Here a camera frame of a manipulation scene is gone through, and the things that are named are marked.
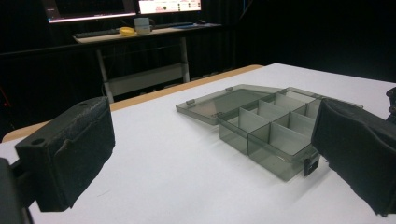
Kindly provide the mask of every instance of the wooden table edge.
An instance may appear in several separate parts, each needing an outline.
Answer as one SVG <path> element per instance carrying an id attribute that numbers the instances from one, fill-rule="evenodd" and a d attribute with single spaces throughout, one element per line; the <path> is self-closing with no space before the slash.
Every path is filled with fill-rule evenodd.
<path id="1" fill-rule="evenodd" d="M 131 105 L 137 105 L 137 104 L 141 104 L 146 101 L 157 99 L 157 98 L 163 97 L 165 95 L 172 94 L 174 92 L 184 91 L 186 89 L 201 86 L 206 83 L 213 82 L 213 81 L 221 80 L 226 77 L 233 77 L 233 76 L 236 76 L 236 75 L 239 75 L 242 73 L 246 73 L 246 72 L 249 72 L 249 71 L 252 71 L 255 69 L 259 69 L 261 67 L 263 67 L 263 66 L 258 65 L 258 64 L 253 64 L 253 65 L 249 65 L 246 67 L 237 68 L 237 69 L 234 69 L 234 70 L 231 70 L 228 72 L 220 73 L 220 74 L 217 74 L 217 75 L 214 75 L 211 77 L 204 77 L 204 78 L 201 78 L 198 80 L 194 80 L 192 82 L 183 83 L 183 84 L 171 87 L 171 88 L 154 91 L 154 92 L 151 92 L 148 94 L 136 96 L 134 98 L 130 98 L 130 99 L 126 99 L 123 101 L 113 103 L 110 105 L 110 109 L 111 109 L 111 111 L 116 111 L 116 110 L 123 109 L 123 108 L 131 106 Z M 34 133 L 35 131 L 37 131 L 38 129 L 40 129 L 41 127 L 43 127 L 47 123 L 48 123 L 48 121 L 45 121 L 45 122 L 37 123 L 37 124 L 31 125 L 31 126 L 27 126 L 24 128 L 14 130 L 10 133 L 7 133 L 3 137 L 2 142 L 4 143 L 7 141 L 17 139 L 17 138 L 22 138 L 22 137 L 28 136 L 28 135 Z"/>

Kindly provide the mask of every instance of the dark background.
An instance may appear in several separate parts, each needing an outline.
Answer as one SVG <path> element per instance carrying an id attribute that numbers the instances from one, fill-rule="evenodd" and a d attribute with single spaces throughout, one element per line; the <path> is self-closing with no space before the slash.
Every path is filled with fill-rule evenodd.
<path id="1" fill-rule="evenodd" d="M 191 78 L 254 63 L 285 63 L 396 82 L 394 1 L 203 0 L 202 5 L 201 13 L 151 17 L 157 23 L 202 19 L 231 26 L 220 33 L 187 38 Z M 103 94 L 92 50 L 33 51 L 28 57 L 12 60 L 8 53 L 75 45 L 72 34 L 132 24 L 130 19 L 49 25 L 39 0 L 4 0 L 0 15 L 0 137 L 13 129 L 53 119 L 70 106 Z M 143 51 L 173 45 L 173 41 L 165 38 L 103 49 L 120 55 L 106 61 L 109 75 L 117 77 L 177 62 L 178 47 Z"/>

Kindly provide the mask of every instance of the computer screen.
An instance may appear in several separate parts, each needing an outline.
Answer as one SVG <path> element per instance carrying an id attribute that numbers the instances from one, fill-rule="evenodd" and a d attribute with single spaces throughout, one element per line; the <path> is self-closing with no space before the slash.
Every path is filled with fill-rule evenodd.
<path id="1" fill-rule="evenodd" d="M 201 0 L 139 0 L 140 14 L 200 11 Z"/>
<path id="2" fill-rule="evenodd" d="M 42 0 L 49 23 L 136 15 L 134 0 Z"/>

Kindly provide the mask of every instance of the white tabletop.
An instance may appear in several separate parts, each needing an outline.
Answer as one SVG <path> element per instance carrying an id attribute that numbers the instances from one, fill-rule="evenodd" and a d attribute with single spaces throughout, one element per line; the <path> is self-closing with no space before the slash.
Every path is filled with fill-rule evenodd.
<path id="1" fill-rule="evenodd" d="M 30 209 L 35 223 L 396 223 L 376 216 L 323 158 L 284 182 L 219 139 L 217 126 L 176 105 L 239 84 L 294 87 L 345 100 L 385 119 L 395 83 L 272 64 L 112 112 L 116 146 L 101 173 L 62 213 Z M 17 159 L 0 144 L 0 157 Z"/>

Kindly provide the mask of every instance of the transparent gray plastic box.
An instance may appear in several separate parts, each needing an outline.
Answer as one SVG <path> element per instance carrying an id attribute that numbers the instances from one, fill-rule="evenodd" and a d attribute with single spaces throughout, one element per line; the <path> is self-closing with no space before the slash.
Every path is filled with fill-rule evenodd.
<path id="1" fill-rule="evenodd" d="M 177 112 L 219 125 L 219 138 L 289 181 L 318 161 L 311 136 L 325 96 L 295 88 L 238 85 L 177 105 Z"/>

